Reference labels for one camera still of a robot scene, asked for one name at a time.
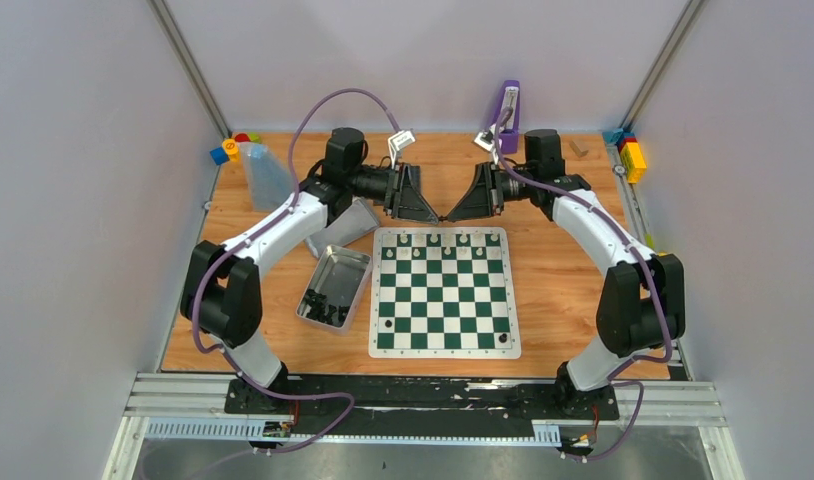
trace wooden table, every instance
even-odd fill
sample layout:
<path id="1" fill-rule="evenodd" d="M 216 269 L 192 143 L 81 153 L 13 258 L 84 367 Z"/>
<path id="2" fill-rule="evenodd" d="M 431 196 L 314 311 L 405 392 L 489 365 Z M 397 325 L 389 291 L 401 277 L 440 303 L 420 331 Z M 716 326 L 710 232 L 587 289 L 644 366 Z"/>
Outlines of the wooden table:
<path id="1" fill-rule="evenodd" d="M 369 159 L 387 154 L 389 134 L 368 134 Z M 324 156 L 329 134 L 306 134 L 295 148 L 295 166 L 305 175 Z M 285 157 L 289 134 L 264 134 L 263 143 Z M 466 192 L 474 165 L 487 154 L 472 144 L 473 135 L 418 134 L 405 151 L 404 161 L 422 166 L 422 191 L 440 215 L 447 214 Z M 574 140 L 589 153 L 577 158 L 569 146 Z M 579 173 L 598 193 L 605 208 L 624 223 L 622 203 L 610 161 L 598 134 L 564 135 L 566 171 Z M 523 160 L 523 147 L 513 155 Z M 245 174 L 238 164 L 222 168 L 207 216 L 203 238 L 221 243 L 263 218 L 251 208 Z M 417 226 L 382 218 L 383 226 Z M 602 278 L 571 236 L 551 224 L 527 201 L 505 205 L 500 217 L 453 224 L 499 226 L 507 231 L 516 292 L 522 356 L 517 360 L 379 359 L 368 354 L 369 288 L 351 331 L 334 335 L 302 323 L 295 308 L 303 295 L 316 259 L 301 243 L 272 269 L 262 283 L 263 321 L 260 330 L 275 354 L 292 373 L 364 373 L 452 376 L 553 377 L 563 361 L 577 355 L 596 335 L 595 313 Z M 349 248 L 372 254 L 373 235 Z M 192 344 L 191 324 L 179 317 L 174 325 L 163 368 L 165 370 L 227 371 L 221 355 L 201 355 Z M 628 370 L 627 377 L 668 378 L 665 366 L 643 363 Z"/>

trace chessboard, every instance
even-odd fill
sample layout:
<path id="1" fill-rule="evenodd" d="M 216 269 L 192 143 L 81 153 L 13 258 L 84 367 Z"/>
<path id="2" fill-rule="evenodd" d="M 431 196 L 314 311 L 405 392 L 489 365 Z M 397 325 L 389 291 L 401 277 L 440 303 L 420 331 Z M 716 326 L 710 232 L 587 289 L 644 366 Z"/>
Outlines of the chessboard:
<path id="1" fill-rule="evenodd" d="M 369 355 L 519 358 L 503 228 L 375 232 Z"/>

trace purple stand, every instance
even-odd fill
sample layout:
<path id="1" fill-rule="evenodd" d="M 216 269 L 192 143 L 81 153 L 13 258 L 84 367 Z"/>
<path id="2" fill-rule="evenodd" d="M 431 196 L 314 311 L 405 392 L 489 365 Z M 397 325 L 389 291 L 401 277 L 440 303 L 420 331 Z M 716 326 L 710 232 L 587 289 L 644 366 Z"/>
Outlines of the purple stand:
<path id="1" fill-rule="evenodd" d="M 516 153 L 519 149 L 519 100 L 522 95 L 521 88 L 519 87 L 519 82 L 516 80 L 507 80 L 501 86 L 501 92 L 498 94 L 498 101 L 496 101 L 495 109 L 492 110 L 492 118 L 487 122 L 487 125 L 492 125 L 498 119 L 498 115 L 501 113 L 501 109 L 504 108 L 504 93 L 507 90 L 507 87 L 516 87 L 519 88 L 519 94 L 516 95 L 516 110 L 513 112 L 513 128 L 512 129 L 504 129 L 501 131 L 498 139 L 501 140 L 501 154 L 508 155 L 511 153 Z"/>

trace white wall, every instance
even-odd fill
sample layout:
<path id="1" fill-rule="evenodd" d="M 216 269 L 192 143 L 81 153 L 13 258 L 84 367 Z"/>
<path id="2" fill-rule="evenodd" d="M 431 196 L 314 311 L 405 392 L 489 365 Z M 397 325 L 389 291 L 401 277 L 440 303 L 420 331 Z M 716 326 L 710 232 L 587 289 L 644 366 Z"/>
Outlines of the white wall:
<path id="1" fill-rule="evenodd" d="M 357 86 L 404 127 L 474 131 L 508 77 L 525 128 L 614 128 L 686 0 L 168 3 L 234 129 L 294 130 Z M 368 100 L 333 103 L 311 128 L 389 128 Z"/>
<path id="2" fill-rule="evenodd" d="M 147 2 L 0 1 L 0 479 L 95 479 L 218 137 Z"/>
<path id="3" fill-rule="evenodd" d="M 748 478 L 814 479 L 814 0 L 709 2 L 636 130 Z"/>

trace yellow lego brick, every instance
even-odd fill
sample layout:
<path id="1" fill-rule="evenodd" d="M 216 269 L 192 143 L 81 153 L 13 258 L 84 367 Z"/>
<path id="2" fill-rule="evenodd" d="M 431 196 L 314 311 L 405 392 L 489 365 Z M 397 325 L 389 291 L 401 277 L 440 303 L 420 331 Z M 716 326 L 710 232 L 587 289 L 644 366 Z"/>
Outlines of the yellow lego brick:
<path id="1" fill-rule="evenodd" d="M 646 171 L 645 159 L 640 145 L 637 142 L 627 142 L 619 152 L 622 165 L 625 166 L 628 175 L 628 183 L 637 183 L 643 178 Z"/>
<path id="2" fill-rule="evenodd" d="M 227 154 L 227 158 L 229 158 L 231 162 L 238 162 L 241 158 L 239 154 L 239 145 L 237 145 L 236 141 L 232 138 L 228 138 L 227 140 L 223 141 L 222 148 L 224 149 L 224 153 Z"/>

